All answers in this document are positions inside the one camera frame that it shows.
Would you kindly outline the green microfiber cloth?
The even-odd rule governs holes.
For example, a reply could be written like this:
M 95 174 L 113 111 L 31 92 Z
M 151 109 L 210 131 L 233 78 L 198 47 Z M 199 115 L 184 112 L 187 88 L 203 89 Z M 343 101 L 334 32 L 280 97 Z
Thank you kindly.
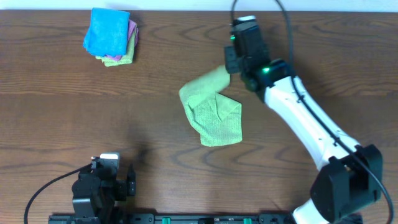
M 229 84 L 230 74 L 221 65 L 179 90 L 186 117 L 204 146 L 226 146 L 243 140 L 242 104 L 221 94 Z

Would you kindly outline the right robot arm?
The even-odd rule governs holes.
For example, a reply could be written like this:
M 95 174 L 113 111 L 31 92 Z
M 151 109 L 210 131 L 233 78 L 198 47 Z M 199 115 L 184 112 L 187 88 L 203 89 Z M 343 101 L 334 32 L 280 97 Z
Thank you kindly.
M 240 73 L 247 88 L 295 133 L 319 173 L 310 199 L 290 215 L 292 223 L 338 223 L 377 202 L 385 192 L 383 160 L 374 145 L 363 147 L 315 102 L 283 60 L 271 61 L 264 47 L 224 48 L 228 73 Z

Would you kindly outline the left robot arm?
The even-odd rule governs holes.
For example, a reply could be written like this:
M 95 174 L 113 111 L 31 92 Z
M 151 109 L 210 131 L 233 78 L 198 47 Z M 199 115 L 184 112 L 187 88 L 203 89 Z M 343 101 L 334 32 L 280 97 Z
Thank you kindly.
M 81 171 L 72 185 L 74 224 L 129 223 L 128 215 L 116 202 L 125 202 L 136 194 L 136 173 L 129 166 L 124 180 L 117 179 L 115 162 L 101 165 L 97 162 L 89 171 Z

